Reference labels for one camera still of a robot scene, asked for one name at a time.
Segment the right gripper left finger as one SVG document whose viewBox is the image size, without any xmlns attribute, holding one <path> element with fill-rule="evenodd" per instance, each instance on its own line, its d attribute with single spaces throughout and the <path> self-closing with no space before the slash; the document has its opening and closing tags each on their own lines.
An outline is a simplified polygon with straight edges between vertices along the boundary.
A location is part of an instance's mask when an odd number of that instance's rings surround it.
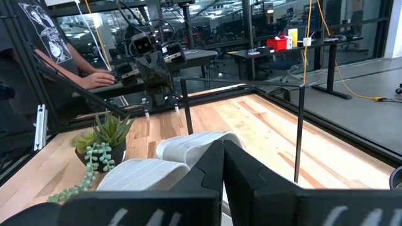
<svg viewBox="0 0 402 226">
<path fill-rule="evenodd" d="M 59 225 L 220 225 L 224 143 L 214 141 L 168 191 L 92 191 L 62 205 Z"/>
</svg>

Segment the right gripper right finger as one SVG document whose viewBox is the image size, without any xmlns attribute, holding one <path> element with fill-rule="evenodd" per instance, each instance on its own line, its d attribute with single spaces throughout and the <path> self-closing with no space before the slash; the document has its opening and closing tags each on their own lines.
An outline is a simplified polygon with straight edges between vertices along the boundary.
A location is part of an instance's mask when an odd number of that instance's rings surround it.
<svg viewBox="0 0 402 226">
<path fill-rule="evenodd" d="M 398 190 L 306 189 L 224 141 L 234 225 L 401 225 Z"/>
</svg>

